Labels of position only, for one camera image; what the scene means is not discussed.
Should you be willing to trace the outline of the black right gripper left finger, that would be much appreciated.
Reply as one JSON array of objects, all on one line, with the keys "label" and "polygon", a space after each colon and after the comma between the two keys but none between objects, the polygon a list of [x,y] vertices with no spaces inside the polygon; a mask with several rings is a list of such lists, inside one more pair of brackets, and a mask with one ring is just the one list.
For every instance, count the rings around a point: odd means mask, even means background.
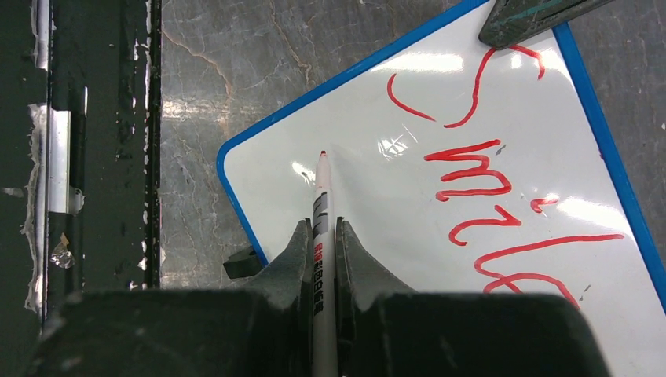
[{"label": "black right gripper left finger", "polygon": [[309,219],[257,275],[219,290],[70,295],[26,376],[308,376]]}]

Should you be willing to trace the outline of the blue framed whiteboard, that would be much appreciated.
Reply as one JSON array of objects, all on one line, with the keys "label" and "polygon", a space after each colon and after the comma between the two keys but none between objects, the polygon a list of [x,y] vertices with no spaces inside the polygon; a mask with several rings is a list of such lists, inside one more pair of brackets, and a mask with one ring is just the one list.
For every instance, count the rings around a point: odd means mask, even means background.
[{"label": "blue framed whiteboard", "polygon": [[614,376],[665,373],[665,271],[567,24],[478,40],[465,1],[226,141],[219,179],[259,257],[337,215],[418,291],[569,300]]}]

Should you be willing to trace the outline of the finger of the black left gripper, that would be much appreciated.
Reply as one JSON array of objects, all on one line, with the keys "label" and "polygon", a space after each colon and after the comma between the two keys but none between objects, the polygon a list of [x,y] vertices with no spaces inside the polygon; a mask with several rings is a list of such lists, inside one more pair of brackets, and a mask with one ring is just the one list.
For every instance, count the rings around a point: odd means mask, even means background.
[{"label": "finger of the black left gripper", "polygon": [[478,40],[495,49],[506,49],[610,2],[497,0],[481,27]]}]

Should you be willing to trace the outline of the red white marker pen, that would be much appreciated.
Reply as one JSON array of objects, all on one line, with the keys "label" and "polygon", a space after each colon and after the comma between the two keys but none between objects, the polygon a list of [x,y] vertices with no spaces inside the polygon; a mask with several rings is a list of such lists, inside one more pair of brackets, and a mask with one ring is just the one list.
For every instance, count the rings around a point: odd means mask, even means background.
[{"label": "red white marker pen", "polygon": [[332,216],[328,154],[320,153],[313,201],[312,375],[337,376],[335,309],[335,220]]}]

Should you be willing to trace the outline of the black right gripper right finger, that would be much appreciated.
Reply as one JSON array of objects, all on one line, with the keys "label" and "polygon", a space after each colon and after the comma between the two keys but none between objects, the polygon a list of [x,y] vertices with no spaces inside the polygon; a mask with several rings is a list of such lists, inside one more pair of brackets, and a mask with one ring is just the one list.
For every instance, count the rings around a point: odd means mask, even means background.
[{"label": "black right gripper right finger", "polygon": [[344,376],[607,376],[583,316],[544,294],[426,293],[335,231]]}]

